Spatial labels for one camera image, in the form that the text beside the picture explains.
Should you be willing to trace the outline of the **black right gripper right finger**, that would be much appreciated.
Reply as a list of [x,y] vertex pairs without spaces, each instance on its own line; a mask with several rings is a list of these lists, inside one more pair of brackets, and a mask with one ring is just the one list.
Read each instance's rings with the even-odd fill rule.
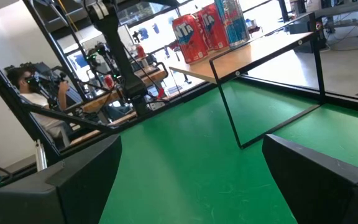
[[358,223],[358,167],[273,134],[262,153],[298,223]]

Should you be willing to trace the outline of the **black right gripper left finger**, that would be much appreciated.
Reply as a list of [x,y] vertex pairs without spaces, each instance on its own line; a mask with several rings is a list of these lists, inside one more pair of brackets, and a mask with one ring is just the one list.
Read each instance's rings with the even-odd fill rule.
[[119,135],[0,187],[0,223],[98,223],[122,154]]

